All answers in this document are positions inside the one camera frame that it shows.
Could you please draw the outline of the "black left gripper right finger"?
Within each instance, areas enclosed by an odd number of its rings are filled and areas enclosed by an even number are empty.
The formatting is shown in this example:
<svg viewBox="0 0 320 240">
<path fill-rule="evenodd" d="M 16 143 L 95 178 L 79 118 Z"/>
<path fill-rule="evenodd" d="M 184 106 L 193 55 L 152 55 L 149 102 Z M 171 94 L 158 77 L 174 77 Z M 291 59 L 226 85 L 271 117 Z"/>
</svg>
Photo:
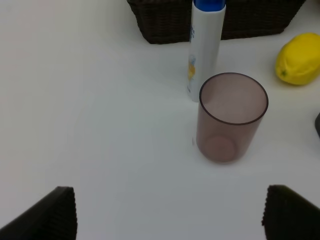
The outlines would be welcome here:
<svg viewBox="0 0 320 240">
<path fill-rule="evenodd" d="M 270 185 L 261 225 L 267 240 L 318 240 L 320 208 L 285 185 Z"/>
</svg>

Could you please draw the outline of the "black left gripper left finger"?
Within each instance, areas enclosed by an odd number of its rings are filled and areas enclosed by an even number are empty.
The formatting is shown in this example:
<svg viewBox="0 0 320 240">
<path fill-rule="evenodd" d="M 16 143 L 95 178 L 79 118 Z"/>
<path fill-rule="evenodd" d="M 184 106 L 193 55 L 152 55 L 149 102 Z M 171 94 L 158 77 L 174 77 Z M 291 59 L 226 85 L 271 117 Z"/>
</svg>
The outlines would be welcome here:
<svg viewBox="0 0 320 240">
<path fill-rule="evenodd" d="M 2 240 L 75 240 L 78 219 L 74 188 L 58 186 L 0 229 Z"/>
</svg>

